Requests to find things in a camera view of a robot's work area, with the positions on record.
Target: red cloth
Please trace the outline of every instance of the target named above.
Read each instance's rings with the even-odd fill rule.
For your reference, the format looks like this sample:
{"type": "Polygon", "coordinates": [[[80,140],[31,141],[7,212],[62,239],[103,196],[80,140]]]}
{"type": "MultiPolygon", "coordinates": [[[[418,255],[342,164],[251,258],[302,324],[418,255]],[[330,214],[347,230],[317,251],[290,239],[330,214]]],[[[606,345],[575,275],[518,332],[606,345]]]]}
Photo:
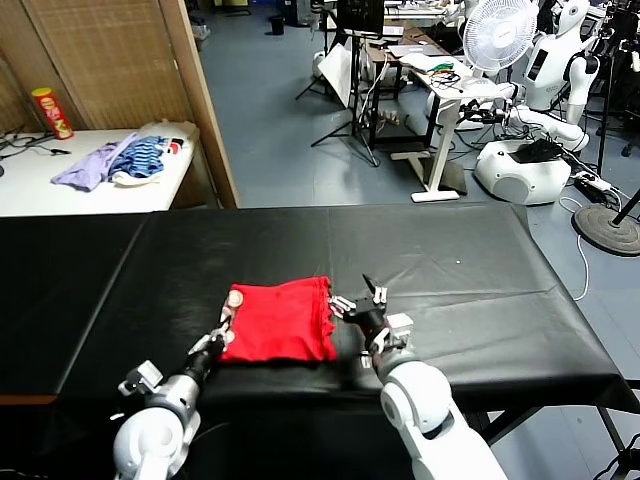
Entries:
{"type": "Polygon", "coordinates": [[[337,358],[329,308],[329,279],[312,277],[275,287],[233,285],[244,301],[233,320],[235,339],[223,362],[337,358]]]}

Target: white robot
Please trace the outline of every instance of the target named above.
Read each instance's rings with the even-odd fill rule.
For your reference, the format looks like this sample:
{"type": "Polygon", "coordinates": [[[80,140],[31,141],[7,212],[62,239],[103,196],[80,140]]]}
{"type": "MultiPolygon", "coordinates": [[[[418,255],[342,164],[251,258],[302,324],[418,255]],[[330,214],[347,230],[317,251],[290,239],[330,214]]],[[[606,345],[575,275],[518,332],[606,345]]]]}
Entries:
{"type": "MultiPolygon", "coordinates": [[[[489,446],[467,425],[447,378],[411,351],[413,321],[405,314],[385,315],[387,289],[364,278],[371,295],[327,301],[336,316],[356,324],[364,334],[383,384],[382,409],[400,433],[416,480],[507,480],[489,446]]],[[[165,480],[182,467],[200,425],[197,397],[212,363],[233,340],[232,320],[241,303],[241,295],[230,292],[218,328],[192,347],[183,369],[166,382],[147,361],[120,385],[127,395],[143,393],[146,408],[116,435],[116,480],[165,480]]]]}
{"type": "MultiPolygon", "coordinates": [[[[576,152],[589,142],[577,124],[587,103],[589,88],[599,70],[596,57],[585,53],[596,37],[580,39],[580,27],[589,9],[588,0],[567,0],[562,5],[557,32],[540,34],[524,73],[524,104],[511,108],[505,124],[527,128],[539,138],[549,136],[566,150],[576,152]],[[553,101],[569,83],[566,122],[551,116],[553,101]]],[[[514,86],[514,95],[518,87],[514,86]]],[[[475,176],[492,195],[522,205],[555,201],[565,187],[571,167],[559,156],[517,155],[532,140],[490,142],[480,152],[475,176]]]]}

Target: gray floor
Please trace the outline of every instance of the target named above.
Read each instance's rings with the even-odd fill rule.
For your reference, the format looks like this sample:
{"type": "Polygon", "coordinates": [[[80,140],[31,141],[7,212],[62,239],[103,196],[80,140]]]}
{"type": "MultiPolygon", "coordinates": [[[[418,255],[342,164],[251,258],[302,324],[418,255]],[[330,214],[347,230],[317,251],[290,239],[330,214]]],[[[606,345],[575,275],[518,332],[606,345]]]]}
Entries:
{"type": "MultiPolygon", "coordinates": [[[[376,151],[382,164],[374,169],[353,140],[332,139],[309,148],[348,120],[341,107],[312,93],[294,101],[310,80],[312,55],[321,50],[322,35],[312,40],[309,30],[287,27],[284,36],[265,36],[270,11],[253,12],[233,18],[206,14],[213,35],[201,55],[242,206],[410,202],[409,195],[419,191],[416,177],[408,165],[392,163],[384,152],[376,151]]],[[[422,125],[424,99],[423,91],[400,98],[400,109],[422,125]]],[[[473,135],[465,139],[472,141],[473,135]]],[[[585,161],[595,161],[597,140],[591,140],[585,161]]],[[[631,158],[621,157],[624,143],[608,139],[604,176],[633,194],[640,184],[640,150],[631,158]]],[[[456,151],[466,150],[456,145],[456,151]]],[[[458,162],[472,168],[475,159],[470,154],[458,162]]],[[[460,201],[494,201],[470,176],[467,184],[469,195],[460,201]]],[[[585,201],[573,189],[566,194],[585,201]]],[[[584,268],[569,213],[556,204],[529,208],[528,214],[536,242],[567,288],[579,295],[584,268]]],[[[612,257],[590,245],[584,250],[591,287],[579,306],[622,373],[640,378],[640,259],[612,257]]],[[[639,417],[613,414],[625,441],[640,432],[639,417]]],[[[512,480],[588,479],[614,455],[596,410],[589,407],[543,409],[494,451],[512,480]]]]}

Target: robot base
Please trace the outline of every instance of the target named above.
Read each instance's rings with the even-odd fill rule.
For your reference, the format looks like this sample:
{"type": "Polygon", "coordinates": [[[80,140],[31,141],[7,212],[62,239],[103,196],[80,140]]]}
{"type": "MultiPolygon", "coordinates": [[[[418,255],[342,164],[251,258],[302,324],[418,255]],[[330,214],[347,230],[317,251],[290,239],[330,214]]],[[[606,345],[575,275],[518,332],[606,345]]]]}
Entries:
{"type": "Polygon", "coordinates": [[[562,159],[518,163],[510,153],[528,141],[488,143],[478,155],[475,177],[493,196],[519,205],[555,202],[569,180],[571,167],[562,159]]]}

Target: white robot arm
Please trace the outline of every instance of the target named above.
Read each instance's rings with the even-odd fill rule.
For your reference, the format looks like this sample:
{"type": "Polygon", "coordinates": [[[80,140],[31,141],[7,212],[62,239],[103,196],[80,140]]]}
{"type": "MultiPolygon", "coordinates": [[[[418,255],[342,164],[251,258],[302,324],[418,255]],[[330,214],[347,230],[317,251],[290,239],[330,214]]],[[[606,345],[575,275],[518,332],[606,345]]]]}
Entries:
{"type": "Polygon", "coordinates": [[[561,143],[564,148],[577,152],[589,143],[589,135],[578,125],[572,125],[544,113],[534,112],[526,105],[512,108],[505,122],[508,126],[522,128],[525,125],[532,129],[535,136],[536,128],[540,133],[549,135],[554,141],[561,143]]]}
{"type": "Polygon", "coordinates": [[[242,293],[229,292],[218,327],[198,340],[182,369],[166,382],[147,360],[119,385],[124,395],[144,394],[146,408],[118,430],[113,443],[116,480],[166,480],[180,470],[200,427],[196,401],[213,363],[233,341],[231,324],[242,301],[242,293]]]}
{"type": "Polygon", "coordinates": [[[453,401],[447,378],[409,348],[413,321],[405,314],[386,316],[386,288],[366,276],[365,281],[370,297],[332,297],[331,308],[365,336],[383,384],[382,409],[400,433],[416,480],[506,480],[489,446],[453,401]]]}

